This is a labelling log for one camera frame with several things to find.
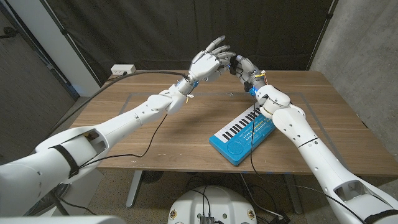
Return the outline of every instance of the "table leg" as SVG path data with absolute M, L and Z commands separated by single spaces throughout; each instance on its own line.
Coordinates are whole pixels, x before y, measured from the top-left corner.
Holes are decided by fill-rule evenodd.
M 126 202 L 127 208 L 133 207 L 134 203 L 136 202 L 139 186 L 141 184 L 141 175 L 142 175 L 142 170 L 134 171 L 134 176 L 132 177 L 129 195 L 127 196 L 127 202 Z
M 284 179 L 285 179 L 285 183 L 288 184 L 287 190 L 289 191 L 289 195 L 290 195 L 290 199 L 292 201 L 294 213 L 302 214 L 303 207 L 301 206 L 299 193 L 297 192 L 297 188 L 293 186 L 293 185 L 295 185 L 294 176 L 290 175 L 290 174 L 285 174 Z

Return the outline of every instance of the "black strap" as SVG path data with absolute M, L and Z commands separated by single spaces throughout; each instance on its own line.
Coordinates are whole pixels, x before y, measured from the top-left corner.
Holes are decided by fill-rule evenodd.
M 69 34 L 69 32 L 66 29 L 62 29 L 60 30 L 62 35 L 67 35 Z
M 56 149 L 63 157 L 67 160 L 70 166 L 69 178 L 79 173 L 79 166 L 76 163 L 76 160 L 72 157 L 72 155 L 61 145 L 53 146 L 52 148 Z
M 370 215 L 367 218 L 365 218 L 366 224 L 372 224 L 377 221 L 379 221 L 382 218 L 389 217 L 391 215 L 398 215 L 398 210 L 392 209 L 392 210 L 387 210 L 378 214 Z

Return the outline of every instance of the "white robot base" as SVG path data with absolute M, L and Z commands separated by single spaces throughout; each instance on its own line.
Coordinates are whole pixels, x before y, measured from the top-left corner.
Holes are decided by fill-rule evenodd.
M 210 213 L 214 221 L 225 224 L 257 223 L 253 206 L 235 191 L 215 185 L 197 187 L 194 190 L 188 191 L 174 202 L 170 209 L 168 224 L 200 223 L 203 210 L 206 217 L 209 217 Z M 210 211 L 206 198 L 201 194 L 204 190 L 210 203 Z

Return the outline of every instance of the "blue component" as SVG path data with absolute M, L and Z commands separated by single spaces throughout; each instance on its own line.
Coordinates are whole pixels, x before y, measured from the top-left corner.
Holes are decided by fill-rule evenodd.
M 253 149 L 263 142 L 263 140 L 276 128 L 272 120 L 265 118 L 262 114 L 260 114 L 255 121 Z M 244 158 L 250 155 L 252 129 L 253 121 L 226 143 L 214 135 L 209 138 L 209 143 L 227 160 L 237 166 Z
M 250 95 L 254 96 L 257 93 L 257 90 L 253 87 L 249 90 Z

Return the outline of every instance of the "white panel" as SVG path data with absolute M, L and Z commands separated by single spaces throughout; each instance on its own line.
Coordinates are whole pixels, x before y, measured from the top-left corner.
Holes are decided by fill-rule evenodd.
M 39 0 L 12 0 L 9 3 L 80 96 L 91 96 L 99 90 L 95 79 Z

